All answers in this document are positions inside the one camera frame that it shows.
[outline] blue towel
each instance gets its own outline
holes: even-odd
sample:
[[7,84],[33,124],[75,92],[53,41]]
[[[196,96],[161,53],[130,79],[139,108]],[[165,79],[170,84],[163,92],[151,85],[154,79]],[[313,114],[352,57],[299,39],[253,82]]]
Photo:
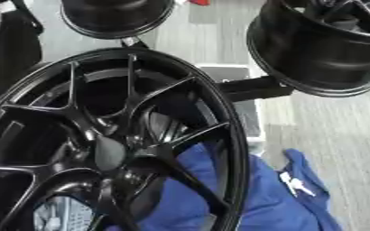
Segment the blue towel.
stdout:
[[[263,160],[251,155],[251,179],[240,231],[339,231],[341,228],[327,212],[329,193],[310,168],[301,152],[287,150],[290,163],[284,168],[294,178],[304,181],[316,197],[299,192],[295,198],[279,180],[279,172]],[[208,152],[195,145],[179,157],[179,161],[212,190],[217,186],[216,175]],[[162,201],[157,209],[140,222],[142,231],[200,230],[208,206],[194,191],[176,180],[167,180]],[[107,231],[119,231],[110,227]]]

